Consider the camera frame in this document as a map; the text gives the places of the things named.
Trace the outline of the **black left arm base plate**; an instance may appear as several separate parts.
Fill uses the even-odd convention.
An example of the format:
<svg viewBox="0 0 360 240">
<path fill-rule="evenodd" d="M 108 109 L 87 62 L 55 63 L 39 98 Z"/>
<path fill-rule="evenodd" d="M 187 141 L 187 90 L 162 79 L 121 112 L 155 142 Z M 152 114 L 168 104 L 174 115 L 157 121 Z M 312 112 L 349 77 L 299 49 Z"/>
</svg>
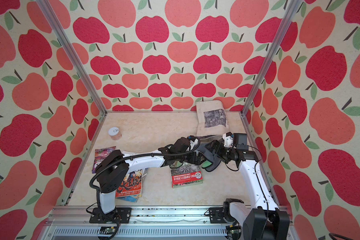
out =
<svg viewBox="0 0 360 240">
<path fill-rule="evenodd" d="M 101 214 L 99 208 L 94 208 L 89 222 L 91 224 L 128 224 L 131 218 L 132 208 L 115 208 L 107 214 Z"/>
</svg>

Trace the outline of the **grey green microfibre cloth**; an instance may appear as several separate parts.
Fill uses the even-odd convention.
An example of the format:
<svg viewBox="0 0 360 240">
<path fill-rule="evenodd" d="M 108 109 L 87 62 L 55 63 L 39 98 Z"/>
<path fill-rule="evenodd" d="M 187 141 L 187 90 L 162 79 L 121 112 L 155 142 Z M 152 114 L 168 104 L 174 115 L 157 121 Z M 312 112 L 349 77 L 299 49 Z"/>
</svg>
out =
<svg viewBox="0 0 360 240">
<path fill-rule="evenodd" d="M 201 143 L 198 151 L 203 154 L 206 162 L 209 163 L 208 166 L 202 164 L 202 168 L 207 172 L 213 172 L 223 160 L 225 146 L 221 141 L 213 140 L 210 143 Z"/>
</svg>

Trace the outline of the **red green cover book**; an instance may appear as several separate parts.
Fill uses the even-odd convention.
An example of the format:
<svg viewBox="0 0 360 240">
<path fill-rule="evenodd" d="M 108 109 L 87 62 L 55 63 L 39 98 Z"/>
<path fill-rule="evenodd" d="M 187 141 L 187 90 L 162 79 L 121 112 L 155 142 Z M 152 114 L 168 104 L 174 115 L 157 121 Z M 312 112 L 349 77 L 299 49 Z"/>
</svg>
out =
<svg viewBox="0 0 360 240">
<path fill-rule="evenodd" d="M 172 188 L 192 186 L 203 183 L 201 168 L 189 163 L 175 162 L 170 165 Z"/>
</svg>

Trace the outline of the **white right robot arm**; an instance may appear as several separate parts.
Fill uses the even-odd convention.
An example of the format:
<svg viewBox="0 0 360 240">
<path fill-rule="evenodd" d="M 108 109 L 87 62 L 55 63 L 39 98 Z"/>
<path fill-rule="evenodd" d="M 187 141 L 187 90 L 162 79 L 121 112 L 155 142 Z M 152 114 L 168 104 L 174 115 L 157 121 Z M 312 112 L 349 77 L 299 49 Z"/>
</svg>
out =
<svg viewBox="0 0 360 240">
<path fill-rule="evenodd" d="M 238 224 L 245 240 L 286 240 L 289 214 L 280 209 L 269 193 L 256 153 L 243 148 L 229 148 L 224 151 L 223 159 L 236 163 L 251 202 L 248 208 L 241 200 L 226 199 L 223 204 L 224 220 Z"/>
</svg>

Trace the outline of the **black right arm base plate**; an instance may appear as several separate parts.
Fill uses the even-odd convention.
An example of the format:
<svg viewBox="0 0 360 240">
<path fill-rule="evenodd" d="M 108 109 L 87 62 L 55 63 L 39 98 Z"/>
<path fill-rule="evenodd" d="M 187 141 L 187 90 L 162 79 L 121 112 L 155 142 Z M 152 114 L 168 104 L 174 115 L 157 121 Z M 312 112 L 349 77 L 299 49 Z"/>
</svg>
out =
<svg viewBox="0 0 360 240">
<path fill-rule="evenodd" d="M 205 214 L 212 224 L 236 224 L 237 221 L 230 215 L 228 207 L 209 208 Z"/>
</svg>

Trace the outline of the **red black manga book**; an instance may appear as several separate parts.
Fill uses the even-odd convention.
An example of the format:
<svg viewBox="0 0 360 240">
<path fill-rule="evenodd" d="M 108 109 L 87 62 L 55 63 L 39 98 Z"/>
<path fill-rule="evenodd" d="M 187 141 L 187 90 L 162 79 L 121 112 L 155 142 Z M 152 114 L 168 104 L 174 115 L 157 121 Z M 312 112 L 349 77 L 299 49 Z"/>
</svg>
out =
<svg viewBox="0 0 360 240">
<path fill-rule="evenodd" d="M 116 190 L 116 199 L 136 202 L 142 196 L 144 177 L 145 170 L 128 173 L 121 186 Z"/>
</svg>

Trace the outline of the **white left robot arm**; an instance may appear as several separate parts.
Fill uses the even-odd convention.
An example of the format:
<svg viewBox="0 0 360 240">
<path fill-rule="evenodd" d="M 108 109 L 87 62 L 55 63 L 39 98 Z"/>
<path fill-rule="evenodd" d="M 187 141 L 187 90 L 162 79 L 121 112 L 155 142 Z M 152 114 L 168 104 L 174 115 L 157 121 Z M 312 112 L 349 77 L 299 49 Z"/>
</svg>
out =
<svg viewBox="0 0 360 240">
<path fill-rule="evenodd" d="M 97 206 L 101 214 L 108 214 L 116 208 L 116 190 L 125 176 L 137 170 L 170 166 L 176 161 L 201 164 L 197 149 L 201 145 L 198 137 L 178 139 L 175 144 L 145 154 L 123 154 L 120 150 L 111 152 L 96 168 L 89 186 L 96 190 Z"/>
</svg>

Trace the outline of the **blue robot sunflower magazine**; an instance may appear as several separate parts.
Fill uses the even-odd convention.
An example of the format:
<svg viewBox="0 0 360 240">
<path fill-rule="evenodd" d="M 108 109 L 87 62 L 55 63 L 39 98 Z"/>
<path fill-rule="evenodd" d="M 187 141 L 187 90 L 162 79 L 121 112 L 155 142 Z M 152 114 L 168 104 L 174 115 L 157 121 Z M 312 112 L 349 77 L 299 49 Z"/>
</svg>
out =
<svg viewBox="0 0 360 240">
<path fill-rule="evenodd" d="M 148 169 L 139 170 L 134 173 L 130 173 L 127 178 L 127 184 L 129 184 L 128 195 L 125 195 L 123 199 L 128 202 L 136 203 L 143 195 L 143 184 L 145 177 L 148 174 Z"/>
</svg>

